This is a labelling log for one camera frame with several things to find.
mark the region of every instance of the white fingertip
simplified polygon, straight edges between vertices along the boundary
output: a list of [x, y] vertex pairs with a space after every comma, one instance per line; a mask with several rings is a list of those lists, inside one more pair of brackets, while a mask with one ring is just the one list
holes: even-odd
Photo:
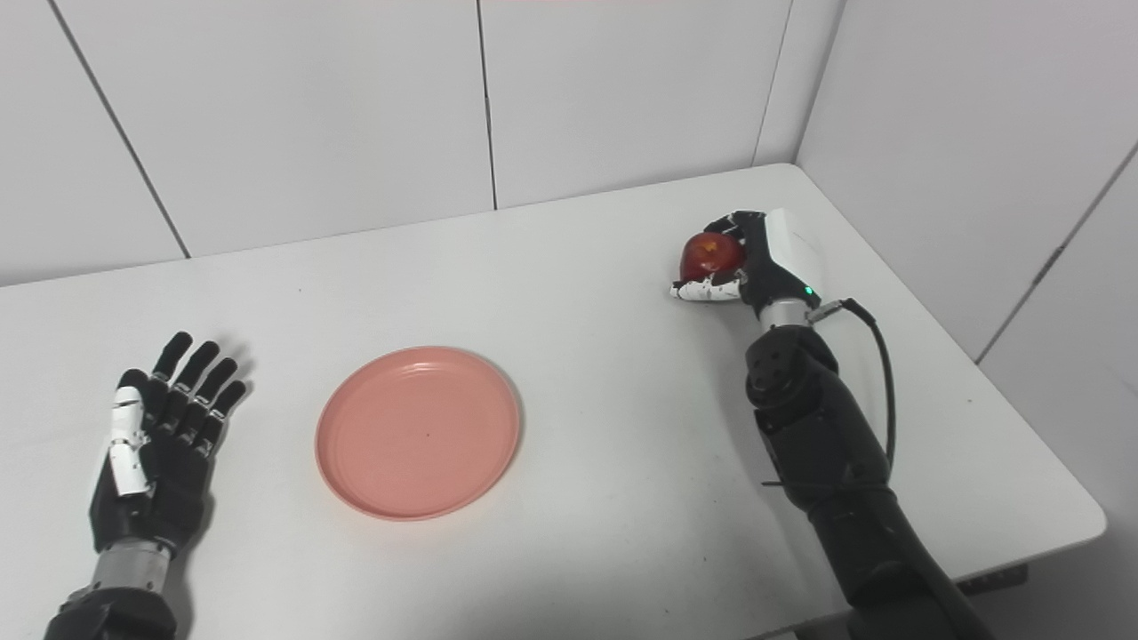
[[119, 387], [115, 392], [115, 404], [110, 410], [110, 446], [107, 449], [118, 495], [146, 493], [150, 490], [139, 458], [139, 449], [147, 442], [142, 430], [142, 394], [139, 389], [132, 386]]
[[691, 302], [731, 302], [740, 298], [739, 279], [712, 285], [711, 277], [671, 287], [671, 296]]

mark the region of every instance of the cable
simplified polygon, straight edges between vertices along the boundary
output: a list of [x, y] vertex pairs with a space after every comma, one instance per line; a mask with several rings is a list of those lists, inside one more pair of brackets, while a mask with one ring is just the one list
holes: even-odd
[[842, 309], [857, 315], [873, 331], [873, 339], [877, 343], [877, 352], [881, 354], [881, 372], [885, 378], [885, 459], [889, 460], [889, 470], [893, 469], [893, 453], [897, 451], [897, 399], [893, 393], [893, 364], [889, 360], [889, 347], [885, 346], [885, 336], [881, 335], [877, 327], [877, 319], [861, 306], [858, 301], [848, 297], [840, 302]]
[[857, 315], [859, 320], [865, 322], [869, 327], [869, 330], [873, 331], [874, 342], [877, 343], [877, 353], [881, 354], [881, 371], [885, 378], [885, 458], [889, 460], [889, 470], [892, 473], [893, 452], [897, 450], [897, 401], [893, 394], [893, 366], [889, 360], [889, 347], [885, 346], [885, 337], [881, 335], [881, 329], [877, 327], [877, 319], [866, 307], [861, 306], [858, 301], [848, 297], [823, 304], [811, 311], [807, 315], [807, 320], [810, 325], [816, 325], [842, 309]]

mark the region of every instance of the white table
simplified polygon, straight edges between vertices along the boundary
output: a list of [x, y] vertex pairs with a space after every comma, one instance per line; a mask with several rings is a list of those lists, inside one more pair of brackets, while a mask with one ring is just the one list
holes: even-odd
[[[110, 392], [178, 329], [218, 338], [254, 383], [212, 522], [172, 577], [192, 638], [740, 640], [844, 610], [805, 517], [759, 486], [774, 473], [742, 393], [750, 311], [667, 295], [706, 222], [778, 206], [817, 229], [831, 296], [880, 319], [893, 485], [945, 569], [1100, 534], [1099, 507], [921, 303], [809, 179], [773, 165], [0, 289], [0, 637], [39, 638], [88, 580]], [[820, 330], [881, 424], [868, 333], [842, 315]], [[372, 519], [324, 487], [316, 418], [357, 367], [421, 344], [512, 378], [521, 445], [468, 508]]]

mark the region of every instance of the white wall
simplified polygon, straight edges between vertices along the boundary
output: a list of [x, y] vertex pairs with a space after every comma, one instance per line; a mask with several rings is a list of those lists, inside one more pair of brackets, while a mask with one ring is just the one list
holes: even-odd
[[846, 6], [799, 163], [976, 356], [1138, 136], [1138, 5]]
[[0, 286], [181, 256], [51, 8], [0, 2]]
[[1138, 141], [1136, 68], [1130, 0], [851, 1], [799, 156], [974, 356], [1077, 230], [981, 367], [1110, 525], [976, 599], [1006, 640], [1138, 630], [1138, 163], [1091, 208]]
[[1136, 213], [1138, 162], [1131, 161], [981, 367], [1110, 523], [1102, 540], [1033, 563], [1025, 588], [980, 600], [1000, 638], [1138, 634]]
[[[790, 161], [841, 3], [58, 1], [193, 255], [492, 208], [484, 43], [503, 206]], [[3, 10], [0, 284], [176, 257], [46, 1]]]
[[790, 7], [484, 2], [498, 204], [750, 166]]
[[60, 7], [193, 255], [493, 206], [472, 1]]

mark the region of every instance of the black cable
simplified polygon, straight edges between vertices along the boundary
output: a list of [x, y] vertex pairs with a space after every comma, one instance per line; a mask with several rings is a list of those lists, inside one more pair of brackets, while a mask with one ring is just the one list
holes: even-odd
[[873, 339], [877, 343], [877, 352], [881, 354], [881, 371], [885, 378], [885, 458], [889, 460], [889, 470], [893, 470], [893, 453], [897, 451], [897, 400], [893, 393], [893, 366], [889, 360], [889, 347], [885, 346], [885, 337], [881, 335], [877, 327], [877, 319], [861, 306], [858, 301], [848, 297], [841, 301], [841, 307], [857, 315], [873, 331]]

